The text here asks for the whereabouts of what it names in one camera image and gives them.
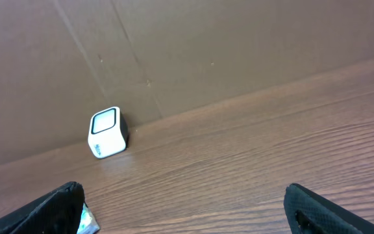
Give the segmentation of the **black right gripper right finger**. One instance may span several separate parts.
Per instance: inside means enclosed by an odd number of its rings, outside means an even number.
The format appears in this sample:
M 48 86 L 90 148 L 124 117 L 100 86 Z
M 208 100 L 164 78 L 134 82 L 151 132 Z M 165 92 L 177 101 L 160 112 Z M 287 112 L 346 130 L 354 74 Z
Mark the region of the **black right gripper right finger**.
M 293 234 L 374 234 L 374 224 L 292 183 L 286 188 L 284 210 Z

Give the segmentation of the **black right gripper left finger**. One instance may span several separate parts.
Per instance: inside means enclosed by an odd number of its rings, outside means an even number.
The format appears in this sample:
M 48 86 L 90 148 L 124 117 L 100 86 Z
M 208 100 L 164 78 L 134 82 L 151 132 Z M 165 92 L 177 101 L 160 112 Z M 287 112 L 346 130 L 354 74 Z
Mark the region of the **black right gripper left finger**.
M 0 218 L 0 234 L 76 234 L 84 201 L 82 185 L 67 182 Z

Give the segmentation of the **green wet wipes pack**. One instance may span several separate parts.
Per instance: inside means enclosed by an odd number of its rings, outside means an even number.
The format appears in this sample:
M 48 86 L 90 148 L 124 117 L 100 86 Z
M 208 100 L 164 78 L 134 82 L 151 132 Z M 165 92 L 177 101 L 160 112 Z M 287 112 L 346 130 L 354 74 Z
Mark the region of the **green wet wipes pack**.
M 100 230 L 100 227 L 95 219 L 95 216 L 90 211 L 88 206 L 84 203 L 77 234 L 95 234 L 99 230 Z

